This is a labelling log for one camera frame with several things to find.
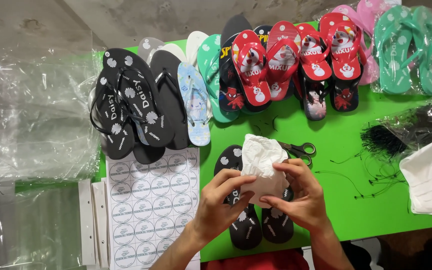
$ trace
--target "green flip-flop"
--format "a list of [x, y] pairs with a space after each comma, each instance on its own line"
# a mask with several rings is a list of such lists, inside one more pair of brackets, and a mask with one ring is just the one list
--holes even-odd
[[416, 48], [422, 52], [419, 58], [421, 87], [426, 94], [432, 95], [432, 11], [424, 6], [417, 7], [410, 26]]
[[411, 88], [408, 65], [421, 55], [418, 51], [408, 58], [408, 49], [413, 38], [411, 10], [405, 6], [394, 6], [387, 10], [374, 28], [376, 57], [379, 60], [381, 89], [390, 94], [401, 94]]
[[213, 106], [213, 117], [220, 123], [229, 123], [235, 120], [239, 111], [224, 111], [219, 107], [219, 61], [221, 51], [221, 35], [213, 34], [207, 37], [198, 50], [198, 67], [206, 83], [211, 105]]

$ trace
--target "spider-man graphic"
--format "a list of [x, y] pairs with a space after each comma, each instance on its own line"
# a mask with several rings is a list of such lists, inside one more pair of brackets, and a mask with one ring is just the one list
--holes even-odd
[[336, 93], [334, 97], [334, 105], [336, 109], [340, 109], [343, 107], [344, 110], [348, 109], [351, 106], [350, 101], [353, 99], [353, 93], [349, 90], [349, 88], [341, 91], [341, 94]]
[[233, 106], [233, 109], [235, 109], [236, 106], [239, 107], [239, 109], [243, 108], [244, 97], [241, 93], [236, 91], [236, 88], [228, 87], [227, 93], [225, 93], [224, 96], [226, 97], [227, 101], [229, 101], [227, 104], [228, 106]]

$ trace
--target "sticker sheet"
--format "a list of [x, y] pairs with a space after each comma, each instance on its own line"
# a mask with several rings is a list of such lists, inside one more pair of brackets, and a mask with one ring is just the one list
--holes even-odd
[[[193, 220], [199, 203], [199, 149], [166, 149], [144, 165], [133, 153], [106, 157], [111, 270], [139, 270], [153, 263]], [[199, 252], [187, 270], [199, 268]]]

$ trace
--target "paper tissue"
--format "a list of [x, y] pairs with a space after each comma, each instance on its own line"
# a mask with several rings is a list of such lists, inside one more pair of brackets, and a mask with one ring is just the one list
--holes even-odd
[[277, 140], [246, 134], [242, 151], [241, 175], [256, 176], [256, 181], [241, 186], [241, 194], [246, 191], [254, 192], [249, 203], [261, 208], [270, 208], [270, 205], [259, 201], [261, 196], [274, 195], [278, 198], [283, 196], [285, 188], [290, 183], [286, 180], [284, 172], [273, 169], [273, 163], [280, 163], [287, 158], [288, 154]]

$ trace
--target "gray flip-flop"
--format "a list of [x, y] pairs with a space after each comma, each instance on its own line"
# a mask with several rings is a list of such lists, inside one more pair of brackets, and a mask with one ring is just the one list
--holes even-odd
[[144, 61], [146, 61], [152, 50], [159, 50], [164, 45], [165, 45], [165, 43], [163, 41], [157, 39], [157, 38], [145, 37], [145, 38], [141, 39], [141, 42], [139, 43], [138, 55]]

